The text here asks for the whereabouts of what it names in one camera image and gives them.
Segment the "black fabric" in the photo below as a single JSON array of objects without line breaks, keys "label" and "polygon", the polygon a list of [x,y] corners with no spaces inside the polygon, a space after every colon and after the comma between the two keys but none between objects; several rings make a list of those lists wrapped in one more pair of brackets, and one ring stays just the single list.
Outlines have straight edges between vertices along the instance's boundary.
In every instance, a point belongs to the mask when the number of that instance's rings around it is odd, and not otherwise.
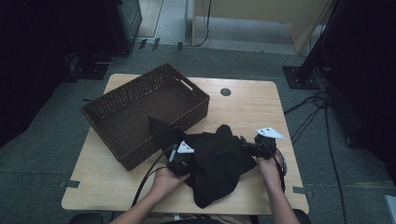
[{"label": "black fabric", "polygon": [[153,118],[149,118],[149,124],[162,149],[182,140],[194,149],[195,169],[186,183],[201,208],[233,192],[239,176],[256,166],[228,125],[221,125],[215,133],[184,134]]}]

